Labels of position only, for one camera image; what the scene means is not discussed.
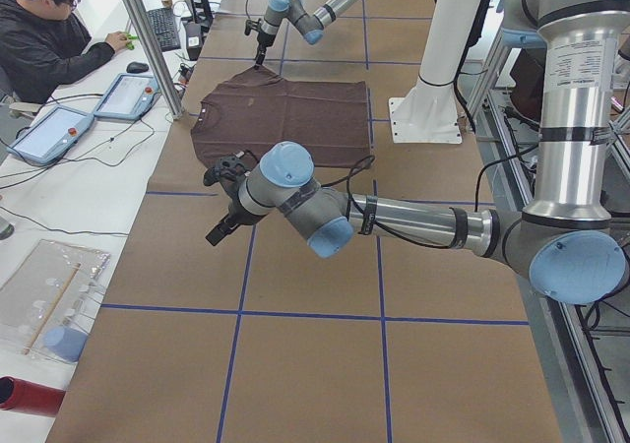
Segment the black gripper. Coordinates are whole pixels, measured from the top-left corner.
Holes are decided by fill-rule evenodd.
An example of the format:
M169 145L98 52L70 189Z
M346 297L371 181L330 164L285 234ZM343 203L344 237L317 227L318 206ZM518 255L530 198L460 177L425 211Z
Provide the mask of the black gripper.
M211 245L218 245L227 236L233 234L242 225L254 225L256 216L241 204L232 202L228 206L228 213L206 235Z
M258 47L254 68L260 69L264 64L267 48L272 45L272 37L265 32L259 32L257 36L257 42Z

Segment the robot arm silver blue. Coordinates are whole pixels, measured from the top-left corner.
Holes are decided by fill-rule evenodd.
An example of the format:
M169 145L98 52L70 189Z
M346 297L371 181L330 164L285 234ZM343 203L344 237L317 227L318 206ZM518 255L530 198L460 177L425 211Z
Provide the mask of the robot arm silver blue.
M629 0L505 0L502 31L536 32L546 45L534 197L519 212L421 207L320 184L307 150L274 145L225 187L217 244L278 210L320 257L354 234L392 236L433 249L468 249L510 267L538 292L567 304L621 287L627 258L600 203L614 53Z
M248 19L244 33L257 33L257 50L253 67L260 69L267 49L272 47L284 21L288 21L309 44L318 43L326 27L331 25L359 0L327 0L313 13L308 13L302 0L268 0L265 14L254 21Z

